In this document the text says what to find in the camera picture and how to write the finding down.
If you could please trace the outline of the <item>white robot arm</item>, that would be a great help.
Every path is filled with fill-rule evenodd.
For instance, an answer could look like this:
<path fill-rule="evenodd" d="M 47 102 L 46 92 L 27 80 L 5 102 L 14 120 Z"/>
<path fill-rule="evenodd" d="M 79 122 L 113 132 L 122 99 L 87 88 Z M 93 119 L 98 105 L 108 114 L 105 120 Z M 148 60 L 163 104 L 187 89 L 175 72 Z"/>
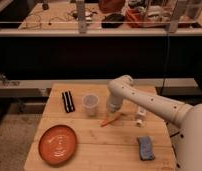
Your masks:
<path fill-rule="evenodd" d="M 133 78 L 123 75 L 108 83 L 106 106 L 118 111 L 129 100 L 180 129 L 176 146 L 176 171 L 202 171 L 202 103 L 190 105 L 136 89 Z"/>

